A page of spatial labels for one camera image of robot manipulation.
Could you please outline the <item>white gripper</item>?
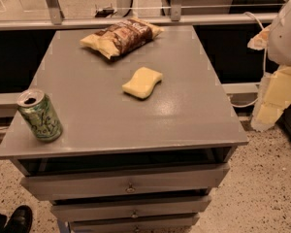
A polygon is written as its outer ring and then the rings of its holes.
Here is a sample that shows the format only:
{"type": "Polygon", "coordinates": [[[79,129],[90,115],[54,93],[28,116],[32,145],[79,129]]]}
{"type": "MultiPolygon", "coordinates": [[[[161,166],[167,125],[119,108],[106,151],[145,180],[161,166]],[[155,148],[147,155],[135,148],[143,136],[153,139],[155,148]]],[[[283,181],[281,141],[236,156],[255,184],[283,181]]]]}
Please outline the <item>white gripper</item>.
{"type": "MultiPolygon", "coordinates": [[[[251,38],[247,46],[252,50],[268,47],[270,25],[251,38]]],[[[266,74],[258,91],[251,127],[256,131],[266,131],[273,127],[285,109],[291,105],[291,67],[281,65],[273,74],[266,74]]]]}

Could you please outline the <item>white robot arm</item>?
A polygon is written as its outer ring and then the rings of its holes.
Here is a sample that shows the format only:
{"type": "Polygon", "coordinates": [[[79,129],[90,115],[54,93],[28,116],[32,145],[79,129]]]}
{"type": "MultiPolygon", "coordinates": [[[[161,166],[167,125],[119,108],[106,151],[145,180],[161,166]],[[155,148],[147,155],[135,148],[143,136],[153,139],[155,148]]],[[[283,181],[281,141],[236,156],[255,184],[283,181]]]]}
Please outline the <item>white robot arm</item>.
{"type": "Polygon", "coordinates": [[[251,127],[256,131],[266,131],[291,105],[291,0],[269,26],[250,39],[247,46],[264,50],[278,65],[272,74],[266,72],[263,75],[252,112],[251,127]]]}

